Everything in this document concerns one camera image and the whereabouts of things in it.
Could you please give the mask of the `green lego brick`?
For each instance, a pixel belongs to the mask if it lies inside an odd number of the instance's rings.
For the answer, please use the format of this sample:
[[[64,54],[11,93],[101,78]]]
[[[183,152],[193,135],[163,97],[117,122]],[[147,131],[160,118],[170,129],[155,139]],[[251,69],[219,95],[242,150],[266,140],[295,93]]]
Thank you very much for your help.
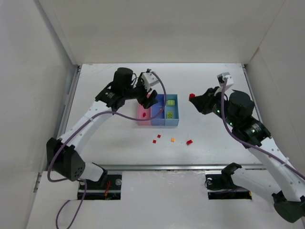
[[[166,113],[166,118],[167,118],[167,119],[173,119],[173,111],[168,111],[168,112]]]
[[[167,106],[175,106],[175,100],[167,100]]]

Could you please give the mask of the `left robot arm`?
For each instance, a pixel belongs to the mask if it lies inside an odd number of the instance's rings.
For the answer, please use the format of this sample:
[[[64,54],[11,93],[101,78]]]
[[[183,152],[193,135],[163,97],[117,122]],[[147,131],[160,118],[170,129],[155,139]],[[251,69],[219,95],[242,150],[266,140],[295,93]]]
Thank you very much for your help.
[[[85,115],[59,138],[48,140],[47,177],[50,182],[56,182],[51,178],[51,171],[62,175],[63,180],[105,182],[107,170],[95,163],[85,162],[81,152],[106,120],[114,115],[127,117],[118,112],[127,100],[135,99],[145,109],[157,103],[157,92],[152,87],[162,83],[160,77],[151,69],[142,72],[139,77],[134,78],[133,75],[133,70],[129,68],[118,68],[113,80],[96,95]]]

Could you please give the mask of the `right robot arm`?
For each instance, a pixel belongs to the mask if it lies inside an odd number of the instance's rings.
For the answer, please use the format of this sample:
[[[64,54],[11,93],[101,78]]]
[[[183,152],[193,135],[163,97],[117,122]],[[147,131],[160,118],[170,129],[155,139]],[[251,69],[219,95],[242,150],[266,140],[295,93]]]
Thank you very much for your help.
[[[208,189],[242,187],[271,202],[287,222],[294,223],[304,217],[305,177],[282,154],[264,124],[252,116],[254,102],[250,96],[238,90],[226,96],[220,87],[215,87],[200,96],[190,94],[189,101],[198,112],[220,117],[229,135],[254,155],[276,181],[264,182],[241,165],[231,163],[222,169],[216,181],[208,183]]]

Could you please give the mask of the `pink container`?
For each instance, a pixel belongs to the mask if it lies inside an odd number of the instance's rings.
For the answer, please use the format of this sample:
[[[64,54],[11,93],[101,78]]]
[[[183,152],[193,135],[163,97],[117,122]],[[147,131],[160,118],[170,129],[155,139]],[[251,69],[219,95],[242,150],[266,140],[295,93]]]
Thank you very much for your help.
[[[137,106],[137,125],[139,126],[150,126],[151,125],[151,108],[144,109],[144,107],[140,104]]]

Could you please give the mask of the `light blue container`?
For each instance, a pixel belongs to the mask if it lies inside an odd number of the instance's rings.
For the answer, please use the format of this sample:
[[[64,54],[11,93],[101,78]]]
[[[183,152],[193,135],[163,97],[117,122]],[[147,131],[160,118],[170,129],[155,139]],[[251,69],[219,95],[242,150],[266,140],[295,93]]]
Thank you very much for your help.
[[[178,126],[178,124],[179,124],[178,95],[167,94],[166,101],[167,100],[175,100],[175,106],[165,105],[165,110],[164,110],[165,126]],[[173,119],[166,118],[166,113],[168,111],[173,111]]]

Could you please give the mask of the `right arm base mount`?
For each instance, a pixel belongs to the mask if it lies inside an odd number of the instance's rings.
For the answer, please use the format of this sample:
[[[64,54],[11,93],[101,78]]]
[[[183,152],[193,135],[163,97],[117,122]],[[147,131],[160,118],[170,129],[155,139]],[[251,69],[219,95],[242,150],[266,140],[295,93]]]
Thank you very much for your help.
[[[209,200],[234,200],[247,199],[252,200],[252,194],[249,190],[237,186],[233,183],[231,175],[237,169],[242,168],[237,163],[231,163],[221,170],[220,173],[206,174],[204,186],[207,188]]]

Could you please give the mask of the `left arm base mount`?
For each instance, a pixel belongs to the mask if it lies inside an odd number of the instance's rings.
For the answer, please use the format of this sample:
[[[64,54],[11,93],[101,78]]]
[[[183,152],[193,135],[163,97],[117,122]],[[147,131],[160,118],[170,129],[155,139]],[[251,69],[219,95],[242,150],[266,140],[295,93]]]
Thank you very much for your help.
[[[122,172],[108,171],[101,181],[86,180],[87,189],[84,200],[120,200]]]

